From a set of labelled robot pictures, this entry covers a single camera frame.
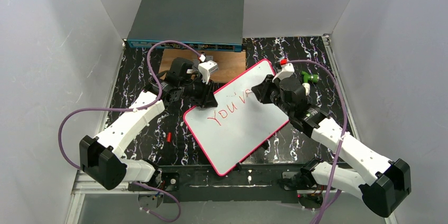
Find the pink framed whiteboard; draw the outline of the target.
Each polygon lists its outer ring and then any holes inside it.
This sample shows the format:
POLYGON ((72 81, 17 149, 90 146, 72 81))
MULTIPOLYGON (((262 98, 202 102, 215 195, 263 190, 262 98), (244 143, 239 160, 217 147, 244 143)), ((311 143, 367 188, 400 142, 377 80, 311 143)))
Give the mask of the pink framed whiteboard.
POLYGON ((288 123, 287 116, 273 104, 261 104, 251 92, 274 68, 262 59, 214 92, 217 107, 192 107, 183 120, 219 176, 267 141, 288 123))

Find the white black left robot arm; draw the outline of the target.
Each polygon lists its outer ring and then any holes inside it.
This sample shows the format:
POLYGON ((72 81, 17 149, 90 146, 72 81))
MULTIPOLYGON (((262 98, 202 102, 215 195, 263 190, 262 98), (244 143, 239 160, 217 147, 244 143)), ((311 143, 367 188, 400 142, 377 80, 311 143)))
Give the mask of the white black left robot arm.
POLYGON ((80 169, 107 190, 122 182, 160 186, 161 168, 150 160, 124 159, 124 151, 173 102, 186 98, 200 108, 217 107, 210 79, 217 70, 218 64, 212 60, 196 66, 188 59, 174 59, 168 71, 145 86, 129 111, 95 137, 85 136, 80 141, 80 169))

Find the white plastic elbow fitting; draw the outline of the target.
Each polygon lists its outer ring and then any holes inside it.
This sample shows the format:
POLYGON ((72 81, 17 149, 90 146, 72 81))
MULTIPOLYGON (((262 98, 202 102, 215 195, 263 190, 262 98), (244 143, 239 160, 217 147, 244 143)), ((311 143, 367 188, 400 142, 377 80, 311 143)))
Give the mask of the white plastic elbow fitting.
POLYGON ((305 88, 305 94, 308 96, 310 94, 311 85, 309 83, 303 83, 302 86, 305 88))

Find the red marker cap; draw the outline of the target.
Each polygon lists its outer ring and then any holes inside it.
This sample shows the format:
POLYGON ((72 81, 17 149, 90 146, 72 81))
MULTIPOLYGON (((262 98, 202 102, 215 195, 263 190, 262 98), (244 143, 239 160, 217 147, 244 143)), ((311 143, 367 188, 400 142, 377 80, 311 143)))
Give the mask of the red marker cap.
POLYGON ((167 137, 166 137, 166 141, 167 141, 168 143, 171 142, 171 137, 172 137, 172 133, 168 133, 168 134, 167 134, 167 137))

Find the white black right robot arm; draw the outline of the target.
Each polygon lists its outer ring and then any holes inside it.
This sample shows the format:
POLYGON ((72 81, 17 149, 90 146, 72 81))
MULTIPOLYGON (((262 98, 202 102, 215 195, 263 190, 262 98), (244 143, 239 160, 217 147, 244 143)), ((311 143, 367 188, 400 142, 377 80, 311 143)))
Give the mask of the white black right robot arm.
POLYGON ((275 105, 283 111, 290 124, 310 139, 323 144, 351 167, 332 165, 320 158, 305 163, 293 176, 281 178, 286 190, 300 190, 331 182, 331 187, 361 199, 376 215, 387 218, 411 193, 410 166, 398 158, 391 160, 376 153, 318 106, 308 102, 305 86, 296 78, 275 78, 267 75, 251 88, 264 105, 275 105))

